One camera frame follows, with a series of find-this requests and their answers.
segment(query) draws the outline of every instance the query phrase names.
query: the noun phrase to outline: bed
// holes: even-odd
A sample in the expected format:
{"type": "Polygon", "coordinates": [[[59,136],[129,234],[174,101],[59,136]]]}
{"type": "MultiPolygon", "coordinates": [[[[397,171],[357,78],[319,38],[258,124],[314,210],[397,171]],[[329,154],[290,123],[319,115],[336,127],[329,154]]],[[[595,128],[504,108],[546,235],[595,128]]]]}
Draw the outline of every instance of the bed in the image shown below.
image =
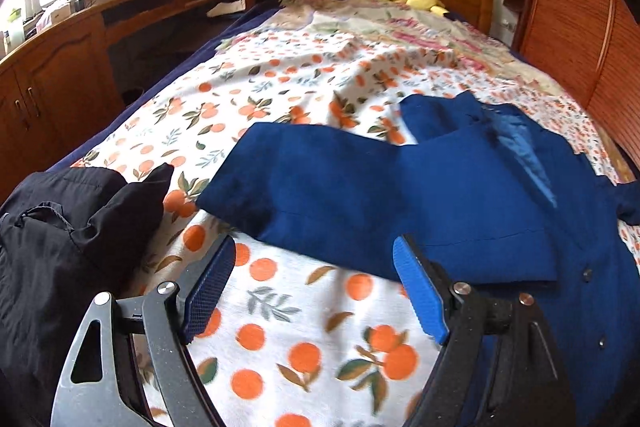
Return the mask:
{"type": "MultiPolygon", "coordinates": [[[[236,269],[190,346],[230,427],[402,425],[438,356],[401,285],[258,243],[197,210],[194,200],[255,121],[331,125],[400,146],[414,142],[400,100],[471,90],[563,135],[598,174],[628,176],[571,96],[483,33],[493,0],[443,1],[470,24],[381,0],[257,6],[62,162],[115,169],[129,182],[162,162],[175,166],[130,295],[175,280],[220,232],[234,236],[236,269]]],[[[639,231],[621,223],[620,235],[640,264],[639,231]]],[[[143,341],[138,355],[154,418],[170,425],[143,341]]]]}

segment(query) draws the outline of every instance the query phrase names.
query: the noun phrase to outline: drawer handle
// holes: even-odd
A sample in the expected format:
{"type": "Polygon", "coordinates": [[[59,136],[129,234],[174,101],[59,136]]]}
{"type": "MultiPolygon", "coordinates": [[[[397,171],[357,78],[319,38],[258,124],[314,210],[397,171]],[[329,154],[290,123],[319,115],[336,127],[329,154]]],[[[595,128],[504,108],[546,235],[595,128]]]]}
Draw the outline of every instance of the drawer handle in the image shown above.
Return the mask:
{"type": "Polygon", "coordinates": [[[20,116],[20,120],[22,121],[24,128],[28,131],[31,128],[31,125],[29,125],[29,120],[27,120],[27,118],[24,115],[24,111],[22,110],[22,106],[20,105],[20,100],[16,100],[14,103],[15,103],[15,108],[18,110],[18,115],[20,116]]]}
{"type": "Polygon", "coordinates": [[[29,98],[31,99],[31,103],[33,103],[33,107],[36,110],[36,118],[39,118],[41,113],[40,108],[38,107],[38,102],[36,102],[36,98],[35,96],[33,96],[33,87],[28,88],[27,93],[29,95],[29,98]]]}

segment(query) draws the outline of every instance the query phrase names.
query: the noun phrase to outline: bedspread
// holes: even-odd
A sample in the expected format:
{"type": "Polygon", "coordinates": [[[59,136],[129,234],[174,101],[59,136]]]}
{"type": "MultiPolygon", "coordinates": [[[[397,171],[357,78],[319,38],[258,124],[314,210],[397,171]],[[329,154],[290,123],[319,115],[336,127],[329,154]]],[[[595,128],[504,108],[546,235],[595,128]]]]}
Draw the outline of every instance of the bedspread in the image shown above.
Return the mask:
{"type": "MultiPolygon", "coordinates": [[[[162,225],[130,295],[175,279],[219,232],[235,237],[236,268],[206,331],[189,347],[229,427],[402,425],[438,355],[402,286],[260,244],[197,211],[194,200],[247,128],[255,121],[324,124],[401,146],[415,140],[400,100],[471,90],[481,102],[513,103],[586,152],[598,174],[620,178],[578,104],[471,26],[381,0],[283,3],[77,165],[116,169],[129,182],[162,162],[175,166],[162,225]]],[[[619,228],[638,263],[638,230],[619,228]]],[[[152,413],[170,425],[138,344],[152,413]]]]}

